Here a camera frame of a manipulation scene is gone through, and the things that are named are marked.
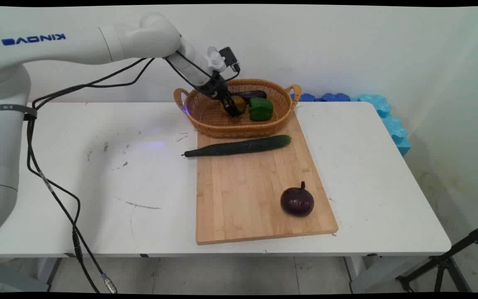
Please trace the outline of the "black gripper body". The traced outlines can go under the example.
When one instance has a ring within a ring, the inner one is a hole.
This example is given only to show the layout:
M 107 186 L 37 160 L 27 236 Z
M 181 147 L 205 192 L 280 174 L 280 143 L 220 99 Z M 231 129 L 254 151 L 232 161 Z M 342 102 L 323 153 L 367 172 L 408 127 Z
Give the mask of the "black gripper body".
M 222 101 L 225 97 L 231 97 L 227 83 L 220 73 L 213 73 L 204 85 L 200 86 L 200 92 L 211 100 Z

